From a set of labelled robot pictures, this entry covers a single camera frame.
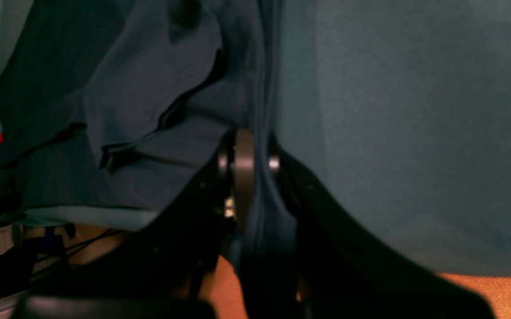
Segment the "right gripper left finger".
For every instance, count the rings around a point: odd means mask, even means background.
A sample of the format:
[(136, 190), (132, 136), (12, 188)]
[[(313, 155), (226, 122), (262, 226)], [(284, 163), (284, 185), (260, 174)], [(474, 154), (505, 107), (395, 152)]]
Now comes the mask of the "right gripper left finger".
[(204, 277), (254, 197), (254, 137), (225, 134), (176, 199), (118, 248), (20, 299), (13, 319), (215, 319)]

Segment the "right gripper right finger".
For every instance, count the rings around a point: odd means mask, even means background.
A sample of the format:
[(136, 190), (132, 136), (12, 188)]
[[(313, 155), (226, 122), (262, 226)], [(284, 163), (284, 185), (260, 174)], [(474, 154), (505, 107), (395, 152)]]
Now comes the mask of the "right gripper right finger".
[(271, 139), (275, 180), (296, 218), (306, 319), (493, 319), (490, 305), (401, 256), (362, 227)]

